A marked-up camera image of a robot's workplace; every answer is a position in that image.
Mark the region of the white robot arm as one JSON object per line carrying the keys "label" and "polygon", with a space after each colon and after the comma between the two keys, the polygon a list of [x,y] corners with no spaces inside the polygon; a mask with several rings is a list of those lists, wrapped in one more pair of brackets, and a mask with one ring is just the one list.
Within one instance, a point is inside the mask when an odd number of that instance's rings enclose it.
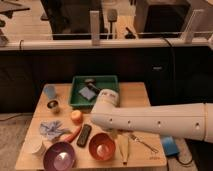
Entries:
{"label": "white robot arm", "polygon": [[118,107],[119,94],[103,89],[91,111],[101,128],[144,131],[213,143],[213,103]]}

